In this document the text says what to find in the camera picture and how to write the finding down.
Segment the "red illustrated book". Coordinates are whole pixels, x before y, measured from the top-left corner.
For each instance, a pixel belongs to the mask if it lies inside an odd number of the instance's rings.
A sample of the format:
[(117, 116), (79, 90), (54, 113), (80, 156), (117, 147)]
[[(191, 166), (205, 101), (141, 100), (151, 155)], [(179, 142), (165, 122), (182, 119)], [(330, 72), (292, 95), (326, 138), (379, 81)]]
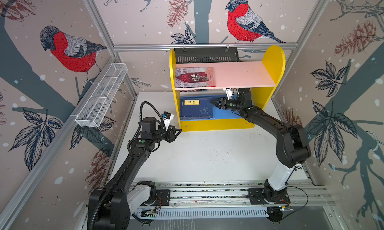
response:
[(175, 74), (175, 88), (205, 88), (217, 86), (212, 67), (177, 68)]

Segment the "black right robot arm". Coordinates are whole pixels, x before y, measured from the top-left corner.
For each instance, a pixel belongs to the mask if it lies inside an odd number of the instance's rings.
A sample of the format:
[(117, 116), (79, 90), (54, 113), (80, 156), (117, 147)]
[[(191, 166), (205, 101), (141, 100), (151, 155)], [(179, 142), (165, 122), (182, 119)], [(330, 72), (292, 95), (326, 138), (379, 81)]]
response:
[(248, 88), (239, 88), (236, 99), (220, 97), (213, 99), (211, 104), (222, 110), (231, 110), (276, 138), (276, 156), (279, 162), (264, 183), (263, 195), (269, 204), (281, 200), (287, 194), (287, 182), (298, 164), (303, 164), (311, 156), (304, 128), (284, 123), (253, 105), (252, 94)]

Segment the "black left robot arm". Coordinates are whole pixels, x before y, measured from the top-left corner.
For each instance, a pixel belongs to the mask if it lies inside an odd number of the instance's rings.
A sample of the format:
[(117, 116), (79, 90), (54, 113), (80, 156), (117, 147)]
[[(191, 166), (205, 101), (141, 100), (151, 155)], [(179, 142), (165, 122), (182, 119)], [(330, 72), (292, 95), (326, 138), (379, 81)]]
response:
[(89, 230), (126, 230), (131, 218), (143, 226), (152, 221), (144, 220), (135, 213), (142, 205), (162, 203), (157, 196), (156, 185), (152, 181), (140, 181), (132, 189), (131, 185), (143, 164), (151, 153), (159, 149), (161, 142), (171, 143), (182, 132), (172, 126), (173, 115), (169, 112), (155, 117), (143, 117), (139, 112), (139, 126), (127, 145), (128, 156), (111, 180), (99, 190), (94, 190), (89, 197)]

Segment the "black perforated tray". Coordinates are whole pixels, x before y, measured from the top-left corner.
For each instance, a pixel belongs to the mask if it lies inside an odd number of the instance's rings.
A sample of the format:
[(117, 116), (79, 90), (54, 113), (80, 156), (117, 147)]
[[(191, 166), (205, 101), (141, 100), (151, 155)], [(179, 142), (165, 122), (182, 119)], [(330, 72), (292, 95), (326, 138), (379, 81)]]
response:
[(238, 50), (232, 48), (186, 48), (175, 49), (176, 62), (187, 63), (218, 63), (240, 62)]

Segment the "aluminium top crossbar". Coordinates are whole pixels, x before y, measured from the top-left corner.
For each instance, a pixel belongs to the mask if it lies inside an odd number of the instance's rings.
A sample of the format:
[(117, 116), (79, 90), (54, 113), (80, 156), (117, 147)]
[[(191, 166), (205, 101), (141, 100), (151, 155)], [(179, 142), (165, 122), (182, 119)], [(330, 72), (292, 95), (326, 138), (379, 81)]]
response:
[(115, 52), (131, 51), (170, 51), (171, 49), (181, 48), (237, 48), (238, 50), (259, 50), (265, 51), (271, 46), (280, 46), (283, 50), (295, 50), (298, 43), (237, 43), (237, 44), (136, 44), (136, 45), (114, 45)]

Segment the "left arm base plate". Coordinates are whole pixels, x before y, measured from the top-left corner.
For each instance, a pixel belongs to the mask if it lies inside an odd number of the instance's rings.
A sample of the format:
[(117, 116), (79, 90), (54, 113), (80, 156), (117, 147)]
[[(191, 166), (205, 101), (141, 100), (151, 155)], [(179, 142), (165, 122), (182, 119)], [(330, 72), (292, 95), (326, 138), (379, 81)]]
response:
[(141, 204), (143, 207), (160, 207), (160, 206), (169, 206), (171, 198), (170, 190), (156, 190), (156, 196), (154, 200), (148, 200)]

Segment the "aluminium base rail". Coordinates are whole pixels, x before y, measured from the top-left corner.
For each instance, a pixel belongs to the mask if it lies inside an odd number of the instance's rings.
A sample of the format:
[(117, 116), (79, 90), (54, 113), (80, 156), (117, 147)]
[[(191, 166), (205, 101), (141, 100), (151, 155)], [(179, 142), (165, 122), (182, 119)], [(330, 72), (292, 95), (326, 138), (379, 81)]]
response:
[(288, 184), (290, 205), (251, 205), (248, 189), (264, 187), (261, 182), (157, 183), (157, 190), (170, 190), (169, 206), (140, 206), (136, 215), (144, 220), (209, 218), (281, 218), (310, 207), (329, 207), (334, 202), (325, 187), (309, 181)]

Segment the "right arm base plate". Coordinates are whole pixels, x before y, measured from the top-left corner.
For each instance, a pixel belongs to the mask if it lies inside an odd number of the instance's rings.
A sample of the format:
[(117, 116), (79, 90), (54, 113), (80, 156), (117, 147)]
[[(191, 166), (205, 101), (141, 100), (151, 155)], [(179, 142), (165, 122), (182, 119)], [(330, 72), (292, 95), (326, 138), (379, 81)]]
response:
[(291, 200), (288, 195), (288, 188), (281, 191), (273, 189), (248, 189), (247, 198), (251, 205), (290, 205)]

